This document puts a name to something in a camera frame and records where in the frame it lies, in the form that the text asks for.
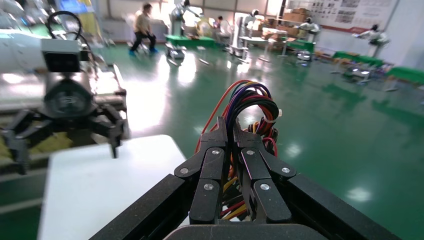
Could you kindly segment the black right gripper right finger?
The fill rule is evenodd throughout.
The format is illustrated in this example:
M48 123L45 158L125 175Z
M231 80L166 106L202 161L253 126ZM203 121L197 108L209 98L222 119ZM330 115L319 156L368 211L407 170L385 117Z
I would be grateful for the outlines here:
M297 171L267 152L260 135L242 130L238 119L233 127L233 161L251 220L289 223L292 213L279 190Z

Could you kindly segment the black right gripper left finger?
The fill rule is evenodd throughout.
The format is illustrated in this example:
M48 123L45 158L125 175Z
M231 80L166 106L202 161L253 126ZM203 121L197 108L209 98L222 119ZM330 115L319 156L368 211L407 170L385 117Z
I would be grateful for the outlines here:
M191 225L218 223L222 209L222 193L228 173L228 134L225 119L217 118L217 129L203 133L200 149L177 166L174 175L184 180Z

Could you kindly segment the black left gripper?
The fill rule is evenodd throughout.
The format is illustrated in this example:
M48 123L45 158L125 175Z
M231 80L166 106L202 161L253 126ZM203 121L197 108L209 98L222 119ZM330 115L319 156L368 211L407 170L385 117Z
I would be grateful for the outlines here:
M53 119L88 118L88 128L106 137L114 159L125 133L125 121L111 105L95 110L89 75L85 72L50 72L45 80L43 114ZM1 131L16 170L25 175L30 169L30 148L50 136L50 120L41 113L24 109Z

